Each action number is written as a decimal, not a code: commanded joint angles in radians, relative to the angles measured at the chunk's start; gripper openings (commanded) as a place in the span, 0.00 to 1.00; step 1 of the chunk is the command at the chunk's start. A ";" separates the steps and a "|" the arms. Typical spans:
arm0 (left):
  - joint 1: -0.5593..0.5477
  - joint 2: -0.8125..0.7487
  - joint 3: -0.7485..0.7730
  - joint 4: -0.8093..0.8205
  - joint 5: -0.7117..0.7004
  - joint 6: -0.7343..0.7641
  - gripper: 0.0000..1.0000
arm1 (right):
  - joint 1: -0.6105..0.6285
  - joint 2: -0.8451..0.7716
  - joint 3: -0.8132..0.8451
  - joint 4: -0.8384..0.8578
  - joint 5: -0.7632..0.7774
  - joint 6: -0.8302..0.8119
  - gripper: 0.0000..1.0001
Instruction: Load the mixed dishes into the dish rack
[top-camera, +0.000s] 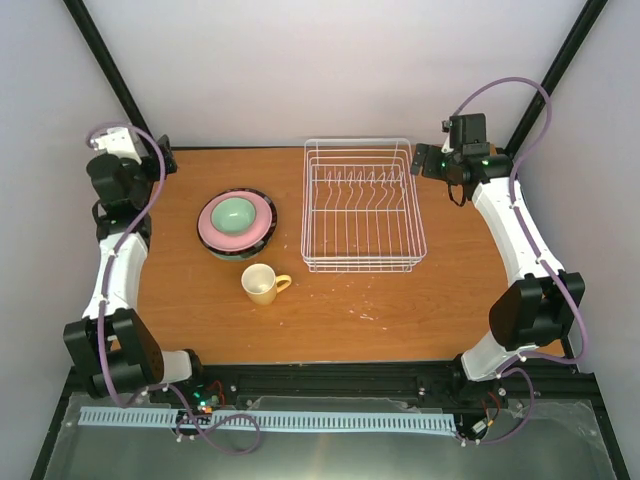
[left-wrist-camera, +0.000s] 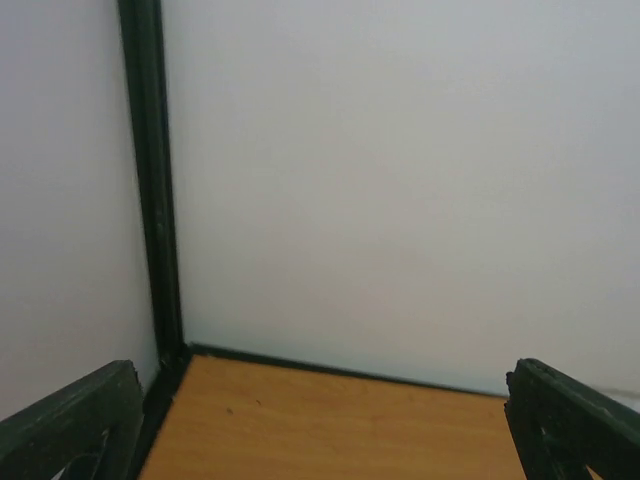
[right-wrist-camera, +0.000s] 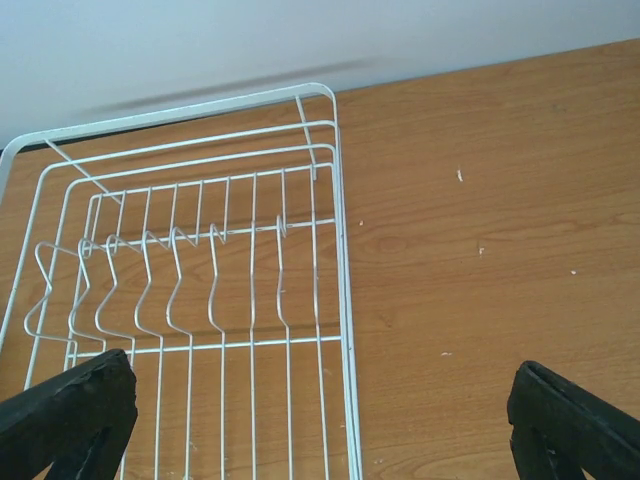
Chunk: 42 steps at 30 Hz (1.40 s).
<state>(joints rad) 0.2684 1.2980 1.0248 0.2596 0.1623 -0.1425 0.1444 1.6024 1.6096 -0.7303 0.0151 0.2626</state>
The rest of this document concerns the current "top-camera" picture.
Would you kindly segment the teal ceramic bowl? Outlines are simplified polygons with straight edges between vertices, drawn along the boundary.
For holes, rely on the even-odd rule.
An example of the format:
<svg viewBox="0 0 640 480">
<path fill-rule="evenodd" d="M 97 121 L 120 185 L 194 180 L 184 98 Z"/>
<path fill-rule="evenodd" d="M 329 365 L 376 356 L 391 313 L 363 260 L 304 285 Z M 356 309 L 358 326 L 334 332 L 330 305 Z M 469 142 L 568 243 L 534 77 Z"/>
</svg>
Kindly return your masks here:
<svg viewBox="0 0 640 480">
<path fill-rule="evenodd" d="M 225 235 L 244 234 L 254 223 L 256 209 L 250 200 L 232 196 L 220 201 L 212 210 L 213 227 Z"/>
</svg>

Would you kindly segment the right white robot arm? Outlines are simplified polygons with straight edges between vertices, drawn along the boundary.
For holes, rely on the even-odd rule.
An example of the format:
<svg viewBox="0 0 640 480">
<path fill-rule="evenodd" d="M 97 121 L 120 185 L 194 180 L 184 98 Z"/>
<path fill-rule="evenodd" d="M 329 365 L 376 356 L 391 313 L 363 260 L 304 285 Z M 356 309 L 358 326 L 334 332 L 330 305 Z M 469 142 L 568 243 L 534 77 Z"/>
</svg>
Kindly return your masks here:
<svg viewBox="0 0 640 480">
<path fill-rule="evenodd" d="M 482 113 L 444 120 L 443 146 L 419 143 L 411 172 L 462 189 L 457 206 L 472 203 L 504 263 L 508 287 L 489 311 L 489 330 L 456 359 L 456 390 L 501 377 L 516 361 L 565 339 L 585 292 L 542 239 L 522 196 L 512 160 L 494 154 Z"/>
</svg>

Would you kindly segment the yellow mug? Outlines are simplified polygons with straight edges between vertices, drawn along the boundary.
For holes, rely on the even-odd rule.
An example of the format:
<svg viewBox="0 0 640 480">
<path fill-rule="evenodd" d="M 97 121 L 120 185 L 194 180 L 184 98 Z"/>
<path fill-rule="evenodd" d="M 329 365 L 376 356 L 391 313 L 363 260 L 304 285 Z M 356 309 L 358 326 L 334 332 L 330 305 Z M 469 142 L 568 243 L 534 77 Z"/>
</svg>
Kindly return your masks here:
<svg viewBox="0 0 640 480">
<path fill-rule="evenodd" d="M 277 295 L 292 284 L 289 275 L 278 275 L 266 264 L 256 263 L 247 267 L 241 276 L 241 286 L 256 304 L 266 306 L 274 302 Z"/>
</svg>

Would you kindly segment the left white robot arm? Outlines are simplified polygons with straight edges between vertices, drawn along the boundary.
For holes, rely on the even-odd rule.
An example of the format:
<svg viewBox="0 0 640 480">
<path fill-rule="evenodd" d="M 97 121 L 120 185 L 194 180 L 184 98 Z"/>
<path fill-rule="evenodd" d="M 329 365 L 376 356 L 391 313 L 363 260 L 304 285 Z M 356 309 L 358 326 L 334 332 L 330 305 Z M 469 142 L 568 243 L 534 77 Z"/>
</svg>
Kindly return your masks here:
<svg viewBox="0 0 640 480">
<path fill-rule="evenodd" d="M 86 171 L 98 196 L 92 216 L 100 264 L 89 304 L 63 332 L 75 372 L 94 398 L 172 384 L 184 401 L 197 402 L 208 390 L 197 354 L 162 350 L 137 312 L 151 245 L 150 210 L 177 170 L 169 140 L 111 124 L 89 133 L 87 144 L 98 153 Z"/>
</svg>

